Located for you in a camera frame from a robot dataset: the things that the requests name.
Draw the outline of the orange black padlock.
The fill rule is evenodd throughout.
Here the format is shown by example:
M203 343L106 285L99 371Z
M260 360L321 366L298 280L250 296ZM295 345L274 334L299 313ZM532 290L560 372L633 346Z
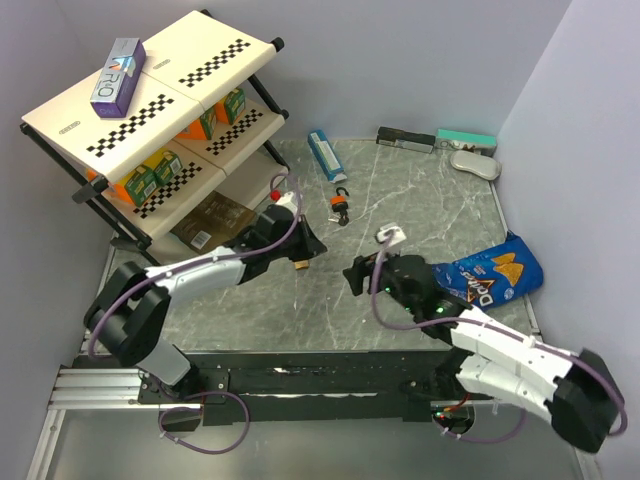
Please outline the orange black padlock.
M336 195L330 199L330 206L333 212L340 213L343 211L347 211L349 208L347 198L349 197L349 192L344 187L336 188Z

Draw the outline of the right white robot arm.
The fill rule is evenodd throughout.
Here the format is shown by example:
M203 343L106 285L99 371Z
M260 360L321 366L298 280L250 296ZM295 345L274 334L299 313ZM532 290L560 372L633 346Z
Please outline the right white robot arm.
M468 392L517 406L587 453L626 432L624 397L597 353L557 348L500 323L440 286L418 255L358 256L343 275L354 295L375 300L384 292L400 304L413 319L404 329L451 346L454 364L436 376L444 396Z

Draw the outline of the small black key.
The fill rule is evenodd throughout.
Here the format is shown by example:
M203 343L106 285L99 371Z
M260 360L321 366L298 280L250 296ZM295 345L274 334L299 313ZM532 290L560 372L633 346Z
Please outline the small black key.
M349 223L350 219L346 211L341 211L341 212L338 212L337 214L330 216L328 221L337 223L340 226L346 226Z

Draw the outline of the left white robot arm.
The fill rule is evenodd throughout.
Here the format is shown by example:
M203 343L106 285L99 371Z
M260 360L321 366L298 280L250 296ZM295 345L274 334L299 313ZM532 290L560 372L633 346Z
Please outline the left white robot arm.
M247 283L286 258L311 260L326 253L306 217L295 208L270 205L239 234L212 251L186 261L149 268L121 265L107 280L84 317L90 331L87 353L102 345L123 367L154 378L177 402L203 390L198 367L162 337L171 307L209 290Z

